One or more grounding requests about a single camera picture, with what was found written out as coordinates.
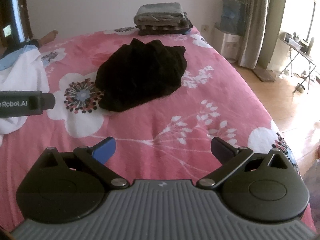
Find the crumpled black garment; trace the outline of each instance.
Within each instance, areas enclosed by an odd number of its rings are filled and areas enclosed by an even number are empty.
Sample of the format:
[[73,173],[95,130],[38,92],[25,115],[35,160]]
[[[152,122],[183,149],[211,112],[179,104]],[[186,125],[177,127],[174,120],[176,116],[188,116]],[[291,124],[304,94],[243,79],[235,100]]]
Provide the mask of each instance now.
[[97,72],[96,86],[104,92],[99,106],[121,112],[172,94],[187,68],[185,51],[159,40],[144,44],[134,38],[122,45]]

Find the ribbed gray panel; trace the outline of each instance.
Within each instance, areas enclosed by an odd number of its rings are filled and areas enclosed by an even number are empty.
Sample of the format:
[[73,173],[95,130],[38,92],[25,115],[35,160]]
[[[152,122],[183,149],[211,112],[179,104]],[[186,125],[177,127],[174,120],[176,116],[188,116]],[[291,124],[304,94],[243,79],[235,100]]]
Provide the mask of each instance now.
[[310,240],[315,234],[294,220],[281,225],[246,221],[223,206],[215,192],[190,180],[136,180],[112,191],[87,217],[61,225],[26,220],[17,240]]

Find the light blue cloth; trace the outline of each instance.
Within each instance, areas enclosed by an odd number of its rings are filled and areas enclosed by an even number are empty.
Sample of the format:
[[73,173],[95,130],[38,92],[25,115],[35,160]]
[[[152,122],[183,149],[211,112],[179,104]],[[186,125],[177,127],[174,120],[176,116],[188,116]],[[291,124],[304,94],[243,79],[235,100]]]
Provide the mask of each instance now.
[[18,49],[16,51],[8,54],[4,58],[0,59],[0,71],[11,67],[17,61],[18,57],[22,53],[25,53],[25,52],[33,50],[33,49],[38,49],[38,48],[34,45],[26,45],[23,48]]

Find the brown mat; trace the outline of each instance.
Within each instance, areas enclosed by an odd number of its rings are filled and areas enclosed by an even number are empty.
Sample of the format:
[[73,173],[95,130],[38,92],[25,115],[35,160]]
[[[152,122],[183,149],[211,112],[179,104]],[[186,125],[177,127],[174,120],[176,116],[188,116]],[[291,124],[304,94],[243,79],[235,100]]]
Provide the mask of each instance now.
[[252,72],[261,80],[261,81],[276,81],[270,73],[261,67],[255,67]]

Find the pink bedspread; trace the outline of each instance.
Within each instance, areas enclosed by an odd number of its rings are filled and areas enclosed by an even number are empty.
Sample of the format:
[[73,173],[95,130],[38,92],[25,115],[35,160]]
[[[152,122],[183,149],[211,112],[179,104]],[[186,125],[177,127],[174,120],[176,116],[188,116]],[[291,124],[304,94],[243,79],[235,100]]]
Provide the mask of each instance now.
[[[188,67],[183,86],[168,97],[110,113],[98,107],[96,71],[133,37],[144,43],[160,39],[166,46],[185,46]],[[296,165],[255,94],[196,28],[186,36],[140,37],[135,28],[97,32],[51,43],[41,53],[56,106],[41,116],[28,117],[22,128],[4,136],[0,148],[0,224],[4,228],[11,230],[23,220],[15,192],[48,146],[68,152],[113,136],[116,153],[106,165],[129,181],[198,180],[221,166],[210,151],[214,136],[261,153],[280,147]],[[314,229],[309,208],[304,222]]]

